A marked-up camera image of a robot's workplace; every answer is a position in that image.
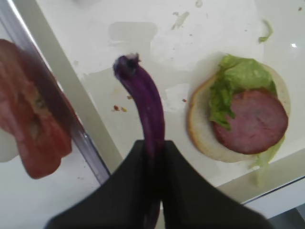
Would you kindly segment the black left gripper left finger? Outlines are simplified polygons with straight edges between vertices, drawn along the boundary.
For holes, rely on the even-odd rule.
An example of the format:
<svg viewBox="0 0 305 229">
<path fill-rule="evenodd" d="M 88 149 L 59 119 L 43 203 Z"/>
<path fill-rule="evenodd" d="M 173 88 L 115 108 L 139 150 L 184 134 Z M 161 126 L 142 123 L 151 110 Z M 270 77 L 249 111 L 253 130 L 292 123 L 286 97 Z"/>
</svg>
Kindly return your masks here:
<svg viewBox="0 0 305 229">
<path fill-rule="evenodd" d="M 143 229 L 144 141 L 135 141 L 128 156 L 100 186 L 72 208 L 53 217 L 47 229 Z"/>
</svg>

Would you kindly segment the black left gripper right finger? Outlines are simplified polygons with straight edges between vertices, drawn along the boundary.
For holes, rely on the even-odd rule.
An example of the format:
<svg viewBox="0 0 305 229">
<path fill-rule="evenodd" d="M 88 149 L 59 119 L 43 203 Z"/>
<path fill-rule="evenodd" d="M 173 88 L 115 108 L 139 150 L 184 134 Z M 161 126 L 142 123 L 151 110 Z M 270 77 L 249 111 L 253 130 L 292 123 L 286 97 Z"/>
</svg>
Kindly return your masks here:
<svg viewBox="0 0 305 229">
<path fill-rule="evenodd" d="M 167 229 L 271 229 L 260 213 L 206 181 L 173 141 L 162 153 L 162 202 Z"/>
</svg>

